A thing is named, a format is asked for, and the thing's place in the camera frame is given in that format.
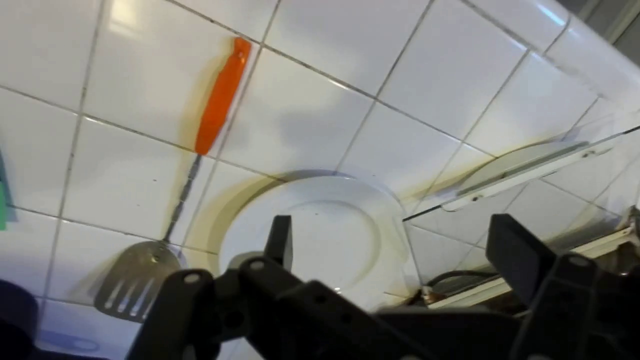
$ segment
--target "kitchen wall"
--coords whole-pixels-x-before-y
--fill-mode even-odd
[[[125,353],[137,326],[92,294],[122,249],[162,238],[235,34],[255,45],[247,75],[171,237],[214,272],[225,224],[277,183],[349,174],[412,215],[509,150],[640,125],[638,68],[550,0],[2,3],[0,277],[41,301],[41,347]],[[419,261],[469,252],[433,244]]]

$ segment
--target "spatula handle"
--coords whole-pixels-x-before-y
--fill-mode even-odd
[[[233,38],[233,52],[228,56],[215,84],[208,96],[206,109],[202,113],[195,153],[203,157],[215,143],[228,110],[235,98],[238,84],[241,80],[247,56],[251,52],[251,43],[244,38]]]

